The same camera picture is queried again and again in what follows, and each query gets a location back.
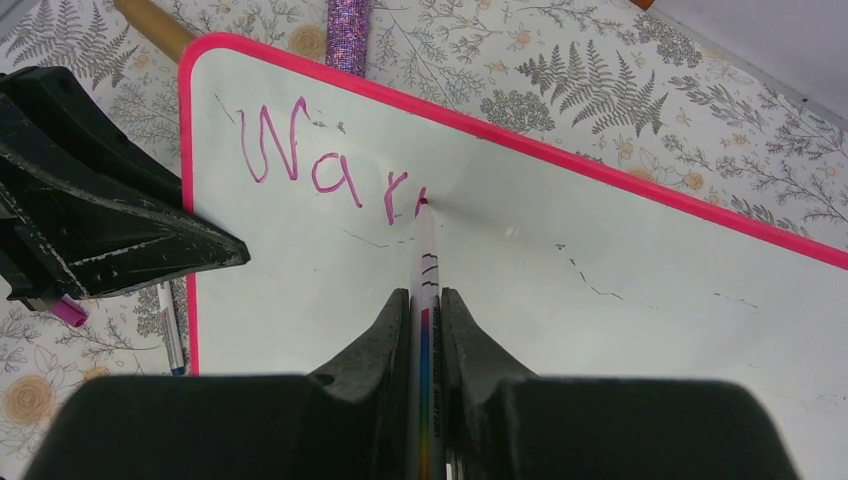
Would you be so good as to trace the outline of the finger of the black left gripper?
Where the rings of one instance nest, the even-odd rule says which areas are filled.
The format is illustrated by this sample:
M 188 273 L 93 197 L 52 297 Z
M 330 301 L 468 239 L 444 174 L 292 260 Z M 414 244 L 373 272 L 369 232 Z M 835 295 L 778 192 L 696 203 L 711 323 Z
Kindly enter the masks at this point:
M 248 262 L 187 212 L 180 179 L 135 145 L 64 67 L 1 78 L 1 275 L 10 299 L 120 295 Z

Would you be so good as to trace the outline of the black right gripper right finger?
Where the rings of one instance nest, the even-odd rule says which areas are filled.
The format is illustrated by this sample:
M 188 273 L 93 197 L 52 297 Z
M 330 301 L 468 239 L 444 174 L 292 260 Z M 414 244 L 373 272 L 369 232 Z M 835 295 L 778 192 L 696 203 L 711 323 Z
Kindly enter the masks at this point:
M 512 433 L 503 384 L 536 374 L 488 335 L 453 288 L 441 292 L 446 459 L 456 479 L 511 479 Z

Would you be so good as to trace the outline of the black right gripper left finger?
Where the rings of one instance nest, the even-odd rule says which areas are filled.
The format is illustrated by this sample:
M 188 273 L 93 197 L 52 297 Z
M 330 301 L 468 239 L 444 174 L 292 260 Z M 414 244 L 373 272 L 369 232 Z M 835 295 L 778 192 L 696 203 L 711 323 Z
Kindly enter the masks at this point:
M 410 295 L 391 292 L 374 322 L 308 374 L 320 388 L 321 467 L 340 479 L 406 475 Z

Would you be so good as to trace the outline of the magenta marker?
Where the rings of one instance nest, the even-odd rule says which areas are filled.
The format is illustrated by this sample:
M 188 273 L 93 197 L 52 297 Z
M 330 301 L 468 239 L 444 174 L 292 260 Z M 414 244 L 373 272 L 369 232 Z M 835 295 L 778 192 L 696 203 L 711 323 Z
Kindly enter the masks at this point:
M 416 204 L 415 225 L 410 289 L 407 477 L 444 479 L 439 259 L 435 220 L 424 197 Z

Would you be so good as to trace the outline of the magenta marker cap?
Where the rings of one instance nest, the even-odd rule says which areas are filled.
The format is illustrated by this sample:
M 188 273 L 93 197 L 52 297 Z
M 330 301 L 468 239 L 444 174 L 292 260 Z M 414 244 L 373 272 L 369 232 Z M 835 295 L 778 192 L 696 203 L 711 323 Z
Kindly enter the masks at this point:
M 62 297 L 50 309 L 50 313 L 71 327 L 82 326 L 88 320 L 87 311 L 69 297 Z

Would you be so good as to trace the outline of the pink framed whiteboard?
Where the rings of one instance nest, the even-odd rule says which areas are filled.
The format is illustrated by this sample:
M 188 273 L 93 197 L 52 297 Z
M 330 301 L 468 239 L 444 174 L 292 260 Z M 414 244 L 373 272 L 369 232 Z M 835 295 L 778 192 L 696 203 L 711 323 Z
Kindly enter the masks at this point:
M 441 283 L 538 373 L 715 378 L 806 479 L 847 475 L 847 255 L 233 34 L 179 65 L 183 199 L 243 240 L 188 285 L 195 372 L 306 372 L 412 282 Z

